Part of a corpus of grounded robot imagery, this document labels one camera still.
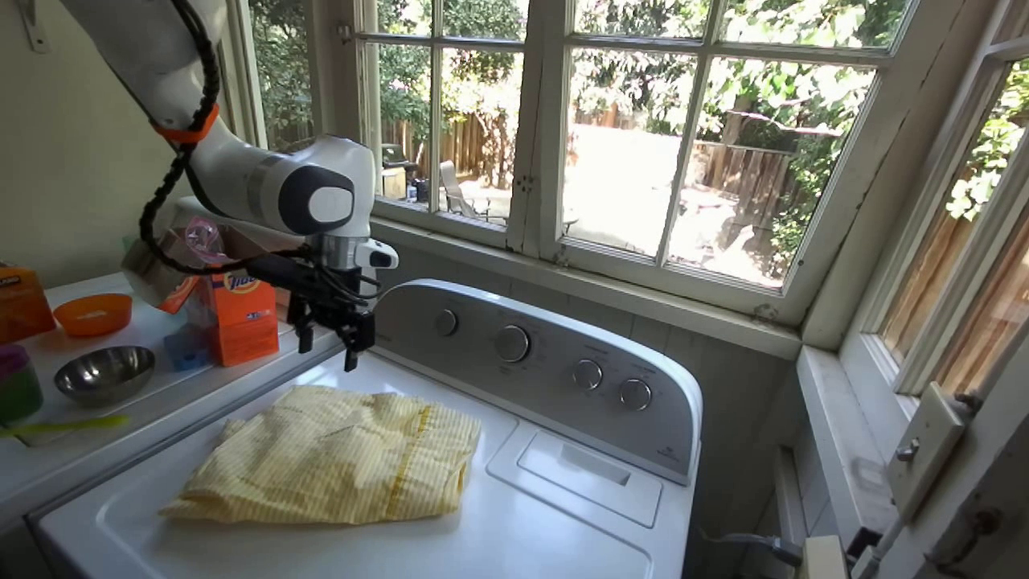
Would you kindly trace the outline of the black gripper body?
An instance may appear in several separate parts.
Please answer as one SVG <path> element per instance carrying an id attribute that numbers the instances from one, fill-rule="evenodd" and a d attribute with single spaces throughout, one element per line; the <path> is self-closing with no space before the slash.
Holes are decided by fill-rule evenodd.
<path id="1" fill-rule="evenodd" d="M 248 273 L 289 292 L 288 323 L 293 332 L 307 319 L 313 332 L 323 324 L 353 347 L 372 345 L 377 323 L 356 289 L 360 277 L 283 254 L 252 256 Z"/>

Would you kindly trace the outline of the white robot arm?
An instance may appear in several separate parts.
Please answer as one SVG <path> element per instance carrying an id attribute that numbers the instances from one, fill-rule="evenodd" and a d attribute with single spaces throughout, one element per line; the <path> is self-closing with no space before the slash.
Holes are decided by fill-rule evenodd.
<path id="1" fill-rule="evenodd" d="M 60 4 L 175 152 L 140 214 L 147 254 L 180 273 L 244 271 L 288 289 L 288 323 L 298 349 L 313 347 L 313 329 L 323 324 L 341 339 L 344 367 L 353 369 L 377 345 L 370 271 L 399 263 L 399 254 L 370 235 L 380 194 L 377 154 L 353 137 L 323 137 L 298 154 L 281 154 L 248 145 L 218 119 L 215 44 L 228 15 L 227 0 Z M 302 245 L 218 263 L 169 254 L 156 222 L 180 176 L 209 211 L 302 235 Z"/>

